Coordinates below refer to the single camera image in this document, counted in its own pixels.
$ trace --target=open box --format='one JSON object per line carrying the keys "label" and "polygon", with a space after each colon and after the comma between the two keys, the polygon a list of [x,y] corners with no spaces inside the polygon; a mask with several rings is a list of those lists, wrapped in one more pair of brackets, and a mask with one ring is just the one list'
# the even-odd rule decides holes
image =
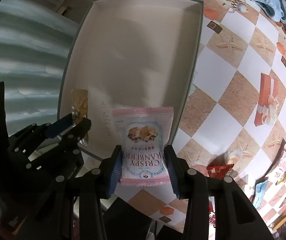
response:
{"label": "open box", "polygon": [[111,110],[173,106],[173,142],[193,79],[203,19],[201,0],[96,0],[85,17],[61,85],[58,118],[73,88],[88,90],[92,121],[84,152],[111,156]]}

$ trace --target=pink snack bag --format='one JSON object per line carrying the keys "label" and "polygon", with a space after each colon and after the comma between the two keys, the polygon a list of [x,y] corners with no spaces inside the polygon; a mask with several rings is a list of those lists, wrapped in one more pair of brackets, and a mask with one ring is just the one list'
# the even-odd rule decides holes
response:
{"label": "pink snack bag", "polygon": [[119,109],[112,115],[122,142],[121,183],[156,186],[170,182],[163,153],[171,132],[173,108]]}

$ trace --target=silver bolt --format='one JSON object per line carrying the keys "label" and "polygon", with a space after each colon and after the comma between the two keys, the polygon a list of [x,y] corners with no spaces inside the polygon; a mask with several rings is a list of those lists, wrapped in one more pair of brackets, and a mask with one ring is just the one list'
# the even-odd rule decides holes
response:
{"label": "silver bolt", "polygon": [[57,176],[55,180],[56,180],[57,182],[62,182],[62,181],[64,181],[64,176],[62,176],[62,175]]}
{"label": "silver bolt", "polygon": [[195,169],[188,169],[187,173],[190,175],[195,175],[197,173],[197,171]]}
{"label": "silver bolt", "polygon": [[230,177],[230,176],[225,176],[223,179],[227,183],[231,183],[233,181],[232,177]]}
{"label": "silver bolt", "polygon": [[101,173],[101,170],[96,168],[96,169],[93,169],[91,172],[92,172],[93,175],[98,175],[98,174]]}
{"label": "silver bolt", "polygon": [[74,149],[74,150],[73,150],[73,153],[74,153],[74,154],[79,154],[79,153],[80,153],[80,150],[79,150],[79,149]]}

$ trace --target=white ribbon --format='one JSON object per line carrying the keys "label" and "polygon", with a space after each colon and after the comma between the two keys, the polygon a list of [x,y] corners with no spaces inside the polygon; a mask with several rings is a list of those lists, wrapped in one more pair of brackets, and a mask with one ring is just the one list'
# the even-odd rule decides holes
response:
{"label": "white ribbon", "polygon": [[272,104],[268,105],[267,107],[257,105],[257,112],[262,115],[262,124],[268,124],[272,125],[275,120],[277,119],[277,107],[279,106],[279,103],[277,101],[277,97],[273,97],[273,90],[274,90],[274,79],[270,78],[270,95],[268,96],[267,104],[268,102],[272,102]]}

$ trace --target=printed gift box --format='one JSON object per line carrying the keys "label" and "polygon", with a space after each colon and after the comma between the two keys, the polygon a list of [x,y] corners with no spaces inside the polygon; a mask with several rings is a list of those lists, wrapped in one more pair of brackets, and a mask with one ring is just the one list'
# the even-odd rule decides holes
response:
{"label": "printed gift box", "polygon": [[277,80],[273,79],[269,75],[261,73],[260,95],[254,120],[255,126],[262,124],[272,125],[277,119],[277,91]]}

